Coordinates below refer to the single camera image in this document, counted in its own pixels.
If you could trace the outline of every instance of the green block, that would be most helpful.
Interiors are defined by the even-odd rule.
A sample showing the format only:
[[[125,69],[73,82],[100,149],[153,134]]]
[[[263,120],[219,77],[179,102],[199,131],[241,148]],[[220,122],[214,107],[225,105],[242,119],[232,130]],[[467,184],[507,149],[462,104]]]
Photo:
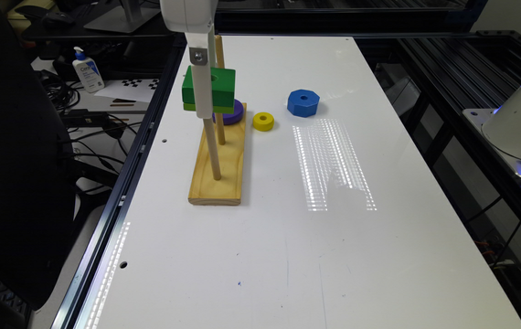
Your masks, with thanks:
[[[184,103],[184,110],[186,111],[195,111],[196,105]],[[234,114],[234,105],[232,107],[228,106],[214,106],[214,113],[222,113],[222,114]]]
[[[210,68],[212,73],[212,104],[214,107],[234,108],[234,88],[236,86],[236,71],[234,69]],[[195,104],[194,81],[191,76],[191,66],[187,68],[186,78],[181,87],[184,103]]]

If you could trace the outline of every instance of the black metal frame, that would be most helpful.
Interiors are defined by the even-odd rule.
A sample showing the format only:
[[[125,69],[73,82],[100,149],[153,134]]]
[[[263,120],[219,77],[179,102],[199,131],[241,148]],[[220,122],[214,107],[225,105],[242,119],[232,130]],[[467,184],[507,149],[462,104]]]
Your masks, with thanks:
[[[72,284],[69,286],[52,327],[69,329],[76,324],[112,232],[120,228],[124,222],[126,211],[133,198],[134,190],[138,185],[147,155],[154,141],[156,129],[153,128],[159,125],[163,117],[165,105],[169,99],[185,47],[185,37],[176,35],[160,83],[134,139],[127,161],[122,167],[117,184],[112,190],[100,222],[95,229],[95,234],[86,248],[82,262],[76,271]]]
[[[516,89],[516,82],[462,39],[403,38],[396,50],[411,78],[444,121],[424,154],[428,165],[433,166],[452,136],[457,138],[521,219],[521,179],[462,116],[464,109],[499,107]],[[412,127],[422,113],[415,111],[411,115],[413,119],[408,118],[408,122]]]
[[[468,32],[487,0],[469,0],[462,10],[454,8],[399,8],[389,5],[369,9],[219,8],[215,24],[219,33],[273,35],[328,35],[392,32]]]

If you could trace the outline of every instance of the black cable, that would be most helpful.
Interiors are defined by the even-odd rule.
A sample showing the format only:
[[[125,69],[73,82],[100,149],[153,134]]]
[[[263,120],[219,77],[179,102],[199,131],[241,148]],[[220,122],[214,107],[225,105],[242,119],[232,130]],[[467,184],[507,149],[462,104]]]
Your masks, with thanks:
[[[124,126],[125,126],[126,128],[130,129],[131,132],[133,132],[134,134],[137,134],[137,133],[136,133],[136,130],[133,129],[133,127],[131,127],[128,123],[126,123],[126,122],[124,122],[123,120],[121,120],[121,118],[119,118],[119,117],[117,117],[117,116],[114,116],[114,115],[112,115],[112,114],[110,114],[110,113],[108,113],[108,116],[109,116],[109,117],[112,117],[112,118],[114,118],[114,119],[116,119],[116,120],[118,120],[119,122],[121,122],[122,124],[124,124]]]
[[[61,79],[59,82],[49,83],[43,87],[57,111],[65,111],[80,102],[80,92],[68,86]]]
[[[124,161],[121,161],[115,157],[111,157],[111,156],[108,156],[108,155],[104,155],[104,154],[68,154],[66,155],[66,157],[76,157],[76,156],[95,156],[97,158],[105,158],[105,159],[108,159],[108,160],[112,160],[114,162],[117,162],[121,165],[124,165]]]
[[[109,163],[108,161],[102,159],[103,157],[104,157],[104,158],[110,158],[109,156],[107,156],[107,155],[102,155],[102,154],[97,154],[96,152],[94,152],[94,150],[92,150],[92,149],[91,149],[87,144],[85,144],[84,142],[76,141],[75,143],[80,143],[80,144],[86,146],[86,148],[89,149],[90,152],[92,152],[93,156],[98,157],[98,160],[100,161],[100,163],[101,163],[103,166],[105,166],[106,168],[108,168],[108,169],[112,170],[113,172],[115,172],[116,174],[118,174],[118,171],[116,171],[116,169],[114,169],[114,167],[112,166],[111,163]],[[124,165],[124,162],[122,162],[122,161],[120,161],[120,160],[118,160],[118,159],[116,159],[116,158],[110,158],[110,159],[113,160],[113,161],[117,161],[117,162],[119,162],[119,163],[121,163],[121,164]]]
[[[124,146],[122,146],[122,142],[120,139],[117,140],[118,145],[121,146],[121,151],[124,153],[124,156],[129,156],[129,154],[124,150]]]
[[[76,82],[71,82],[70,85],[68,87],[74,89],[74,90],[81,90],[81,89],[84,89],[84,86],[81,86],[81,87],[76,87],[74,88],[74,85],[77,84],[77,83],[81,83],[80,81],[76,81]]]
[[[129,123],[128,126],[134,126],[134,125],[141,124],[141,123],[142,122]],[[98,135],[98,134],[101,134],[101,133],[106,133],[106,132],[113,131],[113,130],[118,130],[118,129],[121,129],[121,127],[114,127],[114,128],[104,129],[104,130],[101,130],[101,131],[95,132],[95,133],[88,133],[88,134],[85,134],[85,135],[80,136],[80,137],[78,137],[76,139],[73,139],[73,140],[63,141],[62,143],[77,142],[77,141],[79,141],[81,139],[84,139],[84,138],[92,137],[92,136],[95,136],[95,135]]]
[[[512,239],[515,237],[516,232],[518,231],[518,229],[520,228],[520,226],[521,226],[521,221],[519,220],[519,221],[518,221],[518,224],[516,224],[516,228],[515,228],[515,230],[513,230],[513,233],[510,235],[510,238],[508,238],[508,240],[507,240],[506,243],[505,243],[505,246],[502,248],[502,250],[500,250],[500,252],[498,253],[498,256],[496,257],[496,260],[495,260],[494,263],[492,264],[492,270],[494,269],[494,267],[496,266],[496,264],[498,264],[498,261],[500,261],[500,259],[502,258],[502,256],[505,254],[505,251],[508,249],[508,245],[510,244],[510,241],[512,241]]]
[[[79,193],[87,194],[87,193],[89,193],[89,192],[94,192],[94,191],[99,190],[99,189],[104,188],[104,187],[107,187],[107,186],[96,186],[96,187],[94,187],[94,188],[87,189],[87,190],[85,190],[85,191],[79,191],[79,192],[76,192],[76,193],[78,193],[78,194],[79,194]]]
[[[502,196],[499,196],[497,197],[494,201],[492,201],[492,203],[486,207],[484,207],[484,209],[480,210],[479,213],[473,215],[472,217],[464,220],[463,224],[466,225],[468,223],[470,223],[471,221],[475,220],[476,218],[480,217],[483,213],[485,213],[486,211],[490,210],[490,208],[494,207],[494,205],[496,205],[498,203],[498,201],[502,200]]]

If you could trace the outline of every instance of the blue nut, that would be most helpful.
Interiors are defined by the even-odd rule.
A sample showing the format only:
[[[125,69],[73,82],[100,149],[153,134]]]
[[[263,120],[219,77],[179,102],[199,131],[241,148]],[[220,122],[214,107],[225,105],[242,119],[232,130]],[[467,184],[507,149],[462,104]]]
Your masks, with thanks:
[[[287,110],[292,115],[307,118],[317,113],[319,96],[311,90],[296,90],[289,95]]]

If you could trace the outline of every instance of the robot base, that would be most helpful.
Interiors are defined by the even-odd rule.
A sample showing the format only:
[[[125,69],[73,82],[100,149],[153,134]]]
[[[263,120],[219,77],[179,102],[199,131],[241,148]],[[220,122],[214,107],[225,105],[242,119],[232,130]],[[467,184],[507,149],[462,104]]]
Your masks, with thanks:
[[[486,122],[494,110],[491,109],[468,109],[463,111],[463,116],[473,125],[473,127],[482,135],[482,124]],[[521,159],[517,159],[511,155],[508,155],[494,146],[494,150],[505,160],[510,169],[515,173],[516,176],[521,178]]]

